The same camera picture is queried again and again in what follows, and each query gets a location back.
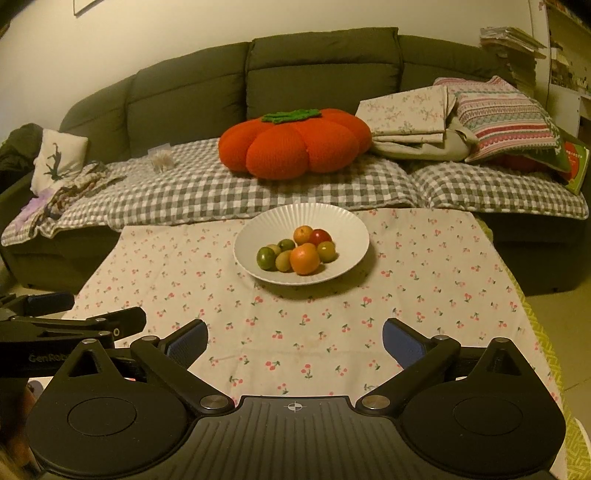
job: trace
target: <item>sofa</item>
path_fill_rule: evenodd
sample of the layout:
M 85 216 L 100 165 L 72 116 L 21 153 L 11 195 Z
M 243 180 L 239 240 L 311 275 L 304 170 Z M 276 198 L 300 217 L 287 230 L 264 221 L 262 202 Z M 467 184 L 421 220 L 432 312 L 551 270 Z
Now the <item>sofa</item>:
M 441 76 L 512 76 L 472 46 L 361 28 L 259 38 L 162 61 L 80 100 L 60 131 L 88 137 L 87 160 L 146 155 L 158 145 L 220 137 L 269 112 L 339 108 L 432 85 Z M 0 232 L 31 199 L 31 174 L 0 194 Z M 591 181 L 583 185 L 591 199 Z M 588 220 L 481 213 L 526 294 L 570 290 L 586 272 Z M 119 233 L 89 227 L 0 247 L 19 283 L 78 292 L 113 249 Z

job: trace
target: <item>green book cover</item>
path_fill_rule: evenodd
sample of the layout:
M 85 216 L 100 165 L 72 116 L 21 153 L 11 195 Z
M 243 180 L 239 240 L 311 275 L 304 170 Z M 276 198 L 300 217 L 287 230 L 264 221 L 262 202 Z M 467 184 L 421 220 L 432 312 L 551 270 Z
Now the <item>green book cover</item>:
M 568 191 L 578 195 L 589 165 L 589 149 L 571 142 L 565 142 L 564 147 L 572 166 L 570 175 L 565 175 L 565 179 L 569 181 L 565 187 Z

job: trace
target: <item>tablecloth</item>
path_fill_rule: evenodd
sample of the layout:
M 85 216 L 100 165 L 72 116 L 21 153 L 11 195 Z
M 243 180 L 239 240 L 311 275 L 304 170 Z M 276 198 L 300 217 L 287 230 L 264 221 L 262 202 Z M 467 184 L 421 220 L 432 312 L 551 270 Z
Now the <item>tablecloth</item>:
M 201 318 L 209 345 L 190 371 L 236 402 L 242 395 L 344 394 L 354 403 L 401 370 L 381 343 L 389 317 L 462 345 L 504 336 L 563 407 L 554 358 L 545 356 L 519 289 L 471 213 L 356 215 L 371 237 L 362 262 L 337 279 L 298 288 L 255 281 L 235 262 L 233 241 L 247 220 L 126 227 L 69 316 L 141 306 L 148 316 L 142 335 L 161 338 Z M 566 450 L 553 469 L 560 479 L 567 478 Z

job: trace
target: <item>dark jacket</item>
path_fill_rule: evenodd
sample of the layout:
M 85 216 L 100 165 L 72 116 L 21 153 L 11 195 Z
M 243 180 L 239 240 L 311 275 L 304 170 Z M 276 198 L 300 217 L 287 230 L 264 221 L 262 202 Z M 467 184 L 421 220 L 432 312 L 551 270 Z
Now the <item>dark jacket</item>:
M 43 129 L 26 124 L 13 130 L 0 147 L 0 193 L 33 170 L 39 155 Z

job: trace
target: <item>green tomato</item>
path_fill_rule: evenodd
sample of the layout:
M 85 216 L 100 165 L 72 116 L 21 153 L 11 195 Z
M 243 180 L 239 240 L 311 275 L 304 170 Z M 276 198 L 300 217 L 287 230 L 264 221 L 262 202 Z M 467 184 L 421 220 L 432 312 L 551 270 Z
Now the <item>green tomato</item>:
M 267 246 L 275 252 L 275 255 L 279 255 L 281 253 L 281 247 L 279 245 L 269 244 Z
M 275 268 L 275 252 L 269 247 L 261 248 L 256 254 L 256 263 L 263 270 L 273 270 Z
M 319 243 L 317 251 L 322 263 L 330 263 L 337 257 L 335 244 L 333 242 Z
M 283 273 L 287 273 L 289 270 L 291 270 L 290 255 L 291 250 L 286 250 L 277 255 L 277 259 L 275 260 L 275 266 L 277 267 L 277 270 Z
M 281 248 L 282 252 L 293 250 L 296 247 L 296 243 L 291 238 L 284 238 L 277 245 L 279 245 L 279 248 Z

